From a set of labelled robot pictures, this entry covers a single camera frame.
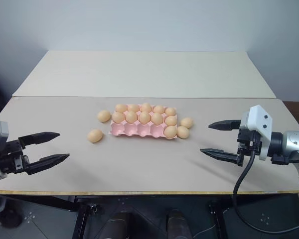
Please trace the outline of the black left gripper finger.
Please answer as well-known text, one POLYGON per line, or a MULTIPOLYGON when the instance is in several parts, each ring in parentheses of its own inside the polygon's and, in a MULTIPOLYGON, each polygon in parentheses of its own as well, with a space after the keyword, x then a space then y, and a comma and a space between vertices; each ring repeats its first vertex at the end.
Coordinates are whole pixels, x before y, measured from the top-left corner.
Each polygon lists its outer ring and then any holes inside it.
POLYGON ((21 147, 25 148, 28 145, 49 142, 58 136, 60 136, 60 134, 56 132, 41 132, 19 137, 18 140, 21 147))
POLYGON ((32 175, 47 169, 50 169, 57 164, 63 162, 70 154, 55 154, 39 159, 37 162, 29 164, 26 169, 28 175, 32 175))

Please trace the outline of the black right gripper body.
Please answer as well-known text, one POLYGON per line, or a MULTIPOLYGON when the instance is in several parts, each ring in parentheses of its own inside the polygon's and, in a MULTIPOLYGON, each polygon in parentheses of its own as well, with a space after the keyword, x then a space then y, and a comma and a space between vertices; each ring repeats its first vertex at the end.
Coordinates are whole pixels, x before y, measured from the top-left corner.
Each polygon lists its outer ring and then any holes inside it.
POLYGON ((237 149, 237 165, 243 166, 245 156, 251 156, 252 151, 255 155, 260 155, 261 151, 261 135, 255 130, 239 130, 238 133, 238 149, 237 149))

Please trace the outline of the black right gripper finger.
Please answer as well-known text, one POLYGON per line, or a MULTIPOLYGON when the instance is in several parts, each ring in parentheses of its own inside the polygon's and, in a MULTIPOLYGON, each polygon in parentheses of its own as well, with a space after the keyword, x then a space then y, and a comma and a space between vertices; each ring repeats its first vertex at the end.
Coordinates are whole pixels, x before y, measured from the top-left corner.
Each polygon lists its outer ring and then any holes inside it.
POLYGON ((210 124, 208 127, 211 129, 230 131, 240 128, 240 120, 222 120, 210 124))
POLYGON ((237 154, 228 153, 223 150, 213 149, 213 148, 200 149, 200 151, 216 160, 237 164, 237 157, 238 157, 237 154))

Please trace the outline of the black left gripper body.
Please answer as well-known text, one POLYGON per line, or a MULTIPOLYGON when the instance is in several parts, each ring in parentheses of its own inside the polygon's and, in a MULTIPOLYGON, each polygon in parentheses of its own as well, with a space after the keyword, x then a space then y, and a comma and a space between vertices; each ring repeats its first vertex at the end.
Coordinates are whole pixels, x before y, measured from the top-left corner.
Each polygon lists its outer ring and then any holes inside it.
POLYGON ((2 173, 22 173, 29 167, 29 160, 23 154, 25 146, 17 139, 7 142, 4 149, 0 151, 0 170, 2 173))

